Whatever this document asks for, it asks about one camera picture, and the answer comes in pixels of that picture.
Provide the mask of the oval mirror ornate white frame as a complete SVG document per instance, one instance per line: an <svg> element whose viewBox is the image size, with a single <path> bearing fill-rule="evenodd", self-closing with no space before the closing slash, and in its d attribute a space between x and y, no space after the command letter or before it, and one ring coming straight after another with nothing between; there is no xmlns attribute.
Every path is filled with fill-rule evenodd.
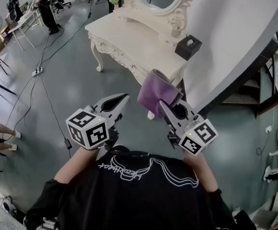
<svg viewBox="0 0 278 230"><path fill-rule="evenodd" d="M166 8L159 8L148 4L145 0L124 0L121 8L114 10L118 19L125 22L140 22L159 34L159 40L168 46L176 46L179 41L187 37L187 9L193 0L174 0ZM171 19L179 17L184 27L178 38L172 37Z"/></svg>

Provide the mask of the person's right forearm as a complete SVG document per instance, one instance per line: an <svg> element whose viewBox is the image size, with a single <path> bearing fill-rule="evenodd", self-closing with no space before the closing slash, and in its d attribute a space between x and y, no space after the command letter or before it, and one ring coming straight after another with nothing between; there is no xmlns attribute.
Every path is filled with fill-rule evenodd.
<svg viewBox="0 0 278 230"><path fill-rule="evenodd" d="M206 192L215 192L218 184L203 153L193 156L188 151L184 151L183 157L184 162L193 169Z"/></svg>

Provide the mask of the cardboard box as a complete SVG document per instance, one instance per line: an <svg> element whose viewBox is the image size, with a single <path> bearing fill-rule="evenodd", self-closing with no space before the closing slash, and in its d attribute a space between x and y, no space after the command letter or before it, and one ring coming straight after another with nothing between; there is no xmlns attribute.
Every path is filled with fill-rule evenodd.
<svg viewBox="0 0 278 230"><path fill-rule="evenodd" d="M10 33L10 30L15 28L18 23L14 22L8 18L5 19L5 22L7 25L1 30L0 34L4 40L7 40L12 37L12 33Z"/></svg>

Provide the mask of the person's left forearm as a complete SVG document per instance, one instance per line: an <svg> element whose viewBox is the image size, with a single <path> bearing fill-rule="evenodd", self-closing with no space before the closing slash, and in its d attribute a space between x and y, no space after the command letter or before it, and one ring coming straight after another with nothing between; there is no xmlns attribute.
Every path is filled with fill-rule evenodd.
<svg viewBox="0 0 278 230"><path fill-rule="evenodd" d="M96 161L99 149L86 150L80 147L70 160L57 172L54 180L61 184L68 184L73 177Z"/></svg>

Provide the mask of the white power strip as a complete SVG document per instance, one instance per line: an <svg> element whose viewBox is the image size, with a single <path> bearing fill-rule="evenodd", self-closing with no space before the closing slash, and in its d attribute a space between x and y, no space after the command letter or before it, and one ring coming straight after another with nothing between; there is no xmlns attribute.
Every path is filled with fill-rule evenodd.
<svg viewBox="0 0 278 230"><path fill-rule="evenodd" d="M40 75L41 73L43 73L43 71L44 71L43 67L38 67L35 71L33 71L32 77L34 78L34 77Z"/></svg>

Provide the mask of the white dressing table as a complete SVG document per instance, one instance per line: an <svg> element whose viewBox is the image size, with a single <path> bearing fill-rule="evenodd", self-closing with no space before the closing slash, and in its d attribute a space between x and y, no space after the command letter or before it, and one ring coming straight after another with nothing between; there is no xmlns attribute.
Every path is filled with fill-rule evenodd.
<svg viewBox="0 0 278 230"><path fill-rule="evenodd" d="M121 10L85 26L91 51L103 71L102 54L127 68L139 84L152 69L161 71L174 86L183 79L187 61L175 53L176 38L160 35L141 22L124 17Z"/></svg>

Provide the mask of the person's black printed t-shirt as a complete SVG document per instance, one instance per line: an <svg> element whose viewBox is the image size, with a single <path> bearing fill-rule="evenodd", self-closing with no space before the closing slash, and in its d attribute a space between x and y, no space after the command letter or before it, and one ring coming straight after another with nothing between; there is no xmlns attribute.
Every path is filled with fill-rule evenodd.
<svg viewBox="0 0 278 230"><path fill-rule="evenodd" d="M117 145L68 184L53 179L27 211L27 230L256 230L208 193L179 160Z"/></svg>

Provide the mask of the white metal-frame desk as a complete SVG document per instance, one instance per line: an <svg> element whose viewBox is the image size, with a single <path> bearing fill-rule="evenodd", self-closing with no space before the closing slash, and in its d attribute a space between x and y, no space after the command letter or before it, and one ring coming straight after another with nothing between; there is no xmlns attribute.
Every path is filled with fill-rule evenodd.
<svg viewBox="0 0 278 230"><path fill-rule="evenodd" d="M19 38L23 37L27 40L27 42L35 48L33 43L29 40L27 37L27 32L30 29L35 28L36 26L41 26L43 27L44 24L41 20L41 14L39 13L38 10L28 10L18 21L17 25L11 29L8 34L11 34L17 44L19 45L20 49L24 51L24 48L22 47L21 43L19 42Z"/></svg>

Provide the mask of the black tissue box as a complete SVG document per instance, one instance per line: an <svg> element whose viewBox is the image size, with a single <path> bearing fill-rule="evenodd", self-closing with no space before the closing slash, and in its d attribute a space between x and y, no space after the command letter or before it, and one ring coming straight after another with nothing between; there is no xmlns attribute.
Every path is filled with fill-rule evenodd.
<svg viewBox="0 0 278 230"><path fill-rule="evenodd" d="M195 43L191 46L187 46L186 43L188 40L193 39L195 40ZM181 58L188 61L194 54L200 49L202 45L202 42L195 38L192 35L188 35L184 39L182 39L180 42L178 42L175 53L179 55Z"/></svg>

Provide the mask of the dark staircase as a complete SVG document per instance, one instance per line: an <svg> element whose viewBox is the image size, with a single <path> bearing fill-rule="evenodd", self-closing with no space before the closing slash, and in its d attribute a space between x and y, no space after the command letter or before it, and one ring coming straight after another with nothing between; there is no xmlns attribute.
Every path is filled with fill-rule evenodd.
<svg viewBox="0 0 278 230"><path fill-rule="evenodd" d="M257 116L260 107L262 70L267 63L272 62L277 50L278 40L271 38L250 66L231 84L230 95L221 104L248 107Z"/></svg>

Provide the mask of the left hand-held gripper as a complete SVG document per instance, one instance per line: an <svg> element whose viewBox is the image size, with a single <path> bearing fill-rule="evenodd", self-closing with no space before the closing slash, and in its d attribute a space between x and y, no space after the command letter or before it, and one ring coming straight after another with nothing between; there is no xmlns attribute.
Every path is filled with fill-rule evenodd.
<svg viewBox="0 0 278 230"><path fill-rule="evenodd" d="M78 109L66 119L71 139L86 150L112 145L118 137L115 124L121 119L129 98L127 93L113 94L94 106Z"/></svg>

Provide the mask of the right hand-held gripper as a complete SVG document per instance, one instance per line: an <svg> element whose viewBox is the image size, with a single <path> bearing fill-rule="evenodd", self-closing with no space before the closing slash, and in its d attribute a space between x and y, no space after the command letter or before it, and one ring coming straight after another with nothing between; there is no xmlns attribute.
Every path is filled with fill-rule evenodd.
<svg viewBox="0 0 278 230"><path fill-rule="evenodd" d="M171 107L164 101L159 101L162 115L171 130L168 139L175 149L179 146L192 156L197 156L207 148L218 136L218 132L208 119L196 115L188 102L180 100ZM182 120L191 120L185 127Z"/></svg>

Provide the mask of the purple cloth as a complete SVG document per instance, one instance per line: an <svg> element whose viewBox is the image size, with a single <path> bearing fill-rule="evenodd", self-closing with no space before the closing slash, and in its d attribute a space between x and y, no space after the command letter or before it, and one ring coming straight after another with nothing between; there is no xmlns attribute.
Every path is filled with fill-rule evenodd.
<svg viewBox="0 0 278 230"><path fill-rule="evenodd" d="M181 91L161 71L153 69L145 78L137 101L155 117L161 118L162 110L159 101L162 100L169 106L174 106L182 97Z"/></svg>

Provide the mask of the clear glass perfume bottle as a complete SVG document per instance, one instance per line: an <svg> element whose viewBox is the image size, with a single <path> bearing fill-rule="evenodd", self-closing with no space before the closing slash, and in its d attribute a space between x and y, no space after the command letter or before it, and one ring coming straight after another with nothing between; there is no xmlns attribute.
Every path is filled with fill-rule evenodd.
<svg viewBox="0 0 278 230"><path fill-rule="evenodd" d="M181 18L179 17L173 17L171 19L171 26L172 26L172 32L171 32L171 36L178 38L181 34L181 31L184 27L184 22Z"/></svg>

